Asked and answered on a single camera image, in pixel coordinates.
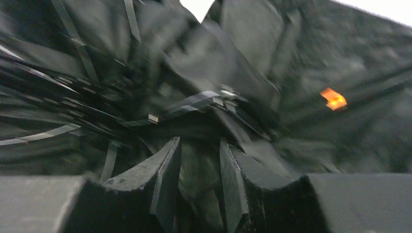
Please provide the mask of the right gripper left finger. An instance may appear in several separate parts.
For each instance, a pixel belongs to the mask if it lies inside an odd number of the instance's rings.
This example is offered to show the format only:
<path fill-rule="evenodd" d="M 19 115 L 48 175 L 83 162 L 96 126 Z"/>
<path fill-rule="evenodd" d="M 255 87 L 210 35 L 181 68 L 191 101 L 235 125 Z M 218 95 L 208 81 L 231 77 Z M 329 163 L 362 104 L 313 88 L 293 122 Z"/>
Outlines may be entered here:
<path fill-rule="evenodd" d="M 81 176 L 2 176 L 3 233 L 172 233 L 179 137 L 104 184 Z"/>

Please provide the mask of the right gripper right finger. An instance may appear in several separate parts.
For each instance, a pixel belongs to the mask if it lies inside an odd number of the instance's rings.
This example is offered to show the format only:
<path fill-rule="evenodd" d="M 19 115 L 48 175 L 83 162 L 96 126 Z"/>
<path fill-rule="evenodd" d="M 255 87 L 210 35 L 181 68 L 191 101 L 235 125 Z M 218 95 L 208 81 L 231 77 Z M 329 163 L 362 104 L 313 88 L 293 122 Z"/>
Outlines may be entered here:
<path fill-rule="evenodd" d="M 226 141 L 221 176 L 230 233 L 409 233 L 410 174 L 307 174 L 265 168 Z"/>

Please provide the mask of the lavender folding umbrella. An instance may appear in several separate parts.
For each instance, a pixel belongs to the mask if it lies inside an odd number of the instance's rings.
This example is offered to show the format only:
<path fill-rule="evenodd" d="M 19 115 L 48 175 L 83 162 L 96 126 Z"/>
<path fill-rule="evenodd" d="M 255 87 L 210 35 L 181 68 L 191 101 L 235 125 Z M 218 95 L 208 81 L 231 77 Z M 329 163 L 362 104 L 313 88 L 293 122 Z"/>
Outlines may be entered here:
<path fill-rule="evenodd" d="M 412 175 L 412 29 L 332 0 L 3 0 L 0 177 L 104 184 L 181 142 L 173 233 L 228 233 L 220 144 Z"/>

